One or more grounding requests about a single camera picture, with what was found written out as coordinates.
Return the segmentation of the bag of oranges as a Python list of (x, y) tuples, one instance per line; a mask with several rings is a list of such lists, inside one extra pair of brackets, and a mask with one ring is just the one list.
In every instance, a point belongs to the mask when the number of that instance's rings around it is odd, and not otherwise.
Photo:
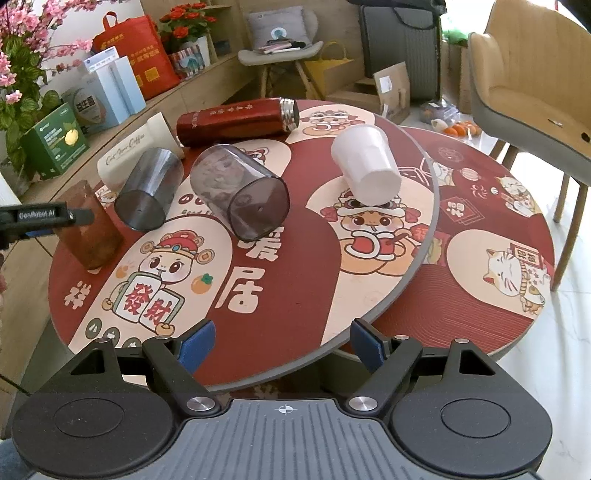
[(482, 134), (482, 129), (472, 121), (448, 123), (443, 119), (434, 119), (431, 121), (431, 126), (438, 133), (461, 139), (476, 138)]

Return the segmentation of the lower round red table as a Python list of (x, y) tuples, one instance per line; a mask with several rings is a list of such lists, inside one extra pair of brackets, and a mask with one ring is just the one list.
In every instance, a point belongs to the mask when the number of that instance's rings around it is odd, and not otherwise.
[(457, 337), (489, 354), (516, 342), (550, 300), (554, 250), (530, 192), (491, 157), (411, 129), (421, 161), (405, 157), (401, 192), (370, 206), (332, 170), (322, 211), (335, 228), (341, 330), (372, 318), (430, 346)]

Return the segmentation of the open cardboard box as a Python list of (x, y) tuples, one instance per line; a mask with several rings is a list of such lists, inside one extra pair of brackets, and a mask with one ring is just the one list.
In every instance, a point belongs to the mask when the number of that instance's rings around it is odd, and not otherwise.
[(394, 64), (336, 90), (326, 101), (362, 108), (402, 124), (411, 113), (411, 85), (405, 62)]

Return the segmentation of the white plastic cup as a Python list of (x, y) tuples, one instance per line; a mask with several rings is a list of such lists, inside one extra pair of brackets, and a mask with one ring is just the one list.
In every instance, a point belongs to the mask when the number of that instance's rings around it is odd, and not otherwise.
[(353, 197), (362, 204), (382, 205), (400, 192), (402, 175), (388, 136), (377, 126), (360, 124), (346, 129), (332, 141), (331, 155)]

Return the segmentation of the grey transparent cup centre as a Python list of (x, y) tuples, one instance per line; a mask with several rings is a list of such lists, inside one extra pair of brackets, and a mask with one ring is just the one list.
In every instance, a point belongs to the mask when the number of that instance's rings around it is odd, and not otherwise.
[(290, 212), (286, 182), (233, 145), (205, 149), (189, 179), (194, 194), (243, 242), (270, 234)]

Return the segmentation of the yellow paper bag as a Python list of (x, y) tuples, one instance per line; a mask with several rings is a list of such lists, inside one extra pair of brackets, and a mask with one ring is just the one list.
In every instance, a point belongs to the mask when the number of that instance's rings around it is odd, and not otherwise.
[[(325, 59), (325, 50), (332, 46), (339, 47), (341, 56)], [(322, 47), (318, 59), (304, 61), (304, 71), (307, 72), (308, 78), (311, 79), (311, 83), (322, 99), (351, 83), (358, 70), (356, 59), (349, 58), (346, 46), (335, 40), (329, 41)]]

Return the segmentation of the red rose bouquet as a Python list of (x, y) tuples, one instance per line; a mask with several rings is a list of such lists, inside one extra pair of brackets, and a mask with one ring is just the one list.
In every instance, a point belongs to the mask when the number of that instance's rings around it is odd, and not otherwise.
[(158, 20), (158, 33), (168, 54), (207, 34), (216, 18), (207, 13), (206, 7), (204, 2), (176, 5)]

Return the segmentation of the dark grey transparent cup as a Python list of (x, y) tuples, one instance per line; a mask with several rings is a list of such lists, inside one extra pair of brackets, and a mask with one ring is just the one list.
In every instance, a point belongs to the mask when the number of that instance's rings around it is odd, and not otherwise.
[(114, 202), (114, 211), (129, 228), (139, 232), (163, 225), (176, 190), (183, 180), (179, 157), (163, 148), (144, 151)]

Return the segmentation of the pink blossom branches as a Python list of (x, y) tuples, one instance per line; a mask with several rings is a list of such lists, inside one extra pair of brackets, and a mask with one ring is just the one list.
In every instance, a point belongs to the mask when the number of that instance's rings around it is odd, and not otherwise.
[(76, 39), (53, 45), (51, 39), (72, 12), (91, 12), (98, 1), (32, 1), (1, 3), (1, 131), (5, 134), (7, 162), (15, 173), (27, 175), (21, 141), (25, 133), (55, 109), (59, 95), (42, 93), (49, 79), (75, 67), (78, 52), (88, 52), (92, 42)]

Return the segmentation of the brown transparent plastic cup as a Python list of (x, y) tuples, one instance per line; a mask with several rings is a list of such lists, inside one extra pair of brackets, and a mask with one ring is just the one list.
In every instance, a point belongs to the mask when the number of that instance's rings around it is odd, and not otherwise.
[(106, 264), (117, 252), (123, 236), (86, 180), (70, 187), (60, 197), (70, 210), (90, 210), (93, 220), (85, 225), (54, 229), (54, 233), (86, 270)]

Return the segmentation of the red gift bag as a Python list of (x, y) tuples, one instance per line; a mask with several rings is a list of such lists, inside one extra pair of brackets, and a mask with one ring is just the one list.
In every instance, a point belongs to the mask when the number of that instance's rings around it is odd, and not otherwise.
[(164, 51), (155, 23), (147, 15), (118, 21), (114, 11), (102, 18), (103, 31), (92, 41), (95, 53), (115, 47), (126, 56), (145, 100), (176, 87), (180, 79)]

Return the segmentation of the light blue gift box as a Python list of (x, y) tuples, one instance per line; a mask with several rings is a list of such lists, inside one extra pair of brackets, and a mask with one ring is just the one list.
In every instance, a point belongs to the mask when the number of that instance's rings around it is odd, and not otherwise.
[(112, 46), (86, 58), (78, 83), (63, 94), (85, 136), (122, 124), (146, 103), (130, 62)]

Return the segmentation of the black bag on suitcase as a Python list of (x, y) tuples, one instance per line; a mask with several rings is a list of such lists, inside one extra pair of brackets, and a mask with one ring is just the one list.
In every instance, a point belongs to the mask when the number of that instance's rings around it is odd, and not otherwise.
[(447, 13), (445, 0), (348, 0), (358, 6), (401, 7), (429, 11), (437, 16)]

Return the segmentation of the upper round red table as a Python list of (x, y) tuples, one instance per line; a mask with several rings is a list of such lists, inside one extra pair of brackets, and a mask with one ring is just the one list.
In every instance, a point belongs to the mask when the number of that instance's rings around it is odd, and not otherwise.
[[(335, 136), (379, 127), (402, 175), (391, 201), (353, 197), (331, 157)], [(73, 352), (106, 337), (135, 347), (164, 334), (214, 324), (214, 346), (197, 380), (238, 390), (304, 367), (342, 346), (356, 318), (374, 321), (421, 267), (438, 220), (433, 163), (411, 134), (357, 107), (301, 102), (301, 126), (240, 149), (283, 178), (290, 212), (254, 242), (238, 240), (179, 186), (157, 230), (123, 228), (123, 243), (96, 272), (65, 248), (53, 255), (48, 299), (53, 326)]]

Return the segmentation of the grey square cushion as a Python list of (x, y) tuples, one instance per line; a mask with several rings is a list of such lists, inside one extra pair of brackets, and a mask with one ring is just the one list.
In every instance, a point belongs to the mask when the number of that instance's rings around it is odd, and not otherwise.
[(273, 40), (311, 43), (304, 24), (304, 7), (293, 6), (278, 10), (249, 13), (246, 16), (252, 47), (259, 49)]

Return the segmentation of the wooden sideboard cabinet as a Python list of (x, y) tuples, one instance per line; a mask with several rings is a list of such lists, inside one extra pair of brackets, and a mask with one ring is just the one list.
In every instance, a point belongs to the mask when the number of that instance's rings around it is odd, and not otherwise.
[[(92, 135), (88, 150), (64, 174), (33, 184), (22, 201), (53, 201), (81, 179), (97, 185), (98, 159), (151, 116), (160, 112), (173, 127), (181, 114), (221, 105), (255, 77), (235, 54), (222, 57), (197, 76), (148, 100), (146, 109), (121, 125)], [(48, 275), (56, 247), (57, 239), (49, 237), (18, 242), (2, 266), (7, 290), (1, 311), (1, 373), (16, 383), (23, 379), (50, 319)]]

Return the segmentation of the grey chair with cushion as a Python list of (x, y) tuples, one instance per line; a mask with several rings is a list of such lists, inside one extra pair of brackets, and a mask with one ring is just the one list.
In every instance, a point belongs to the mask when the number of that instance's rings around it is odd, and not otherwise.
[(304, 71), (304, 61), (311, 60), (321, 52), (324, 42), (315, 41), (318, 33), (318, 17), (310, 9), (304, 8), (304, 24), (308, 32), (311, 43), (305, 45), (304, 42), (291, 40), (273, 40), (266, 46), (254, 49), (252, 47), (252, 35), (249, 32), (250, 49), (242, 49), (238, 52), (238, 61), (246, 67), (256, 67), (260, 70), (260, 97), (270, 96), (270, 72), (271, 68), (280, 65), (294, 65), (301, 83), (304, 85), (305, 94), (308, 98), (318, 99), (317, 89), (308, 79), (308, 74)]

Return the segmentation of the red thermos bottle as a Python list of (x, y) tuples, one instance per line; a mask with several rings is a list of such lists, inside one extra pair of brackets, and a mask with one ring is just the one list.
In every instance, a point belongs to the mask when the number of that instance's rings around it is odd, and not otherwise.
[(185, 147), (290, 133), (300, 125), (300, 109), (290, 98), (261, 98), (182, 114), (176, 134)]

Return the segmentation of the round red table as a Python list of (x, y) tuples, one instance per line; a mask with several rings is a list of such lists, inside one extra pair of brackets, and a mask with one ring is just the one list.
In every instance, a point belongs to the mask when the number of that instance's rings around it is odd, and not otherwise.
[[(331, 157), (335, 136), (379, 127), (402, 175), (391, 201), (353, 197)], [(342, 346), (356, 318), (374, 321), (421, 267), (438, 220), (433, 163), (411, 134), (357, 107), (301, 102), (301, 126), (240, 149), (283, 178), (290, 212), (254, 242), (238, 240), (179, 186), (157, 230), (123, 228), (123, 243), (96, 272), (65, 248), (53, 255), (48, 299), (53, 326), (73, 352), (106, 337), (135, 347), (164, 334), (214, 324), (214, 346), (197, 380), (238, 390), (304, 367)]]
[(401, 192), (370, 206), (332, 170), (322, 211), (335, 228), (341, 330), (372, 318), (430, 346), (457, 337), (489, 354), (516, 342), (550, 300), (554, 250), (530, 192), (491, 157), (411, 129), (421, 161), (405, 157)]

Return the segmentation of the green product box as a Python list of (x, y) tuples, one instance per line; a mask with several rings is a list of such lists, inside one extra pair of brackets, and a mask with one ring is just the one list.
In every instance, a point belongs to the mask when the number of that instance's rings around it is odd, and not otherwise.
[(60, 176), (88, 150), (88, 142), (67, 103), (29, 129), (21, 138), (21, 146), (42, 180)]

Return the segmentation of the grey ribbed suitcase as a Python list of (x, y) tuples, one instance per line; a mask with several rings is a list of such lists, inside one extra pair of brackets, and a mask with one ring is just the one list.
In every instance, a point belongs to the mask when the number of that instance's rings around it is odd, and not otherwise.
[(359, 7), (367, 77), (405, 62), (411, 99), (441, 98), (441, 16), (401, 7)]

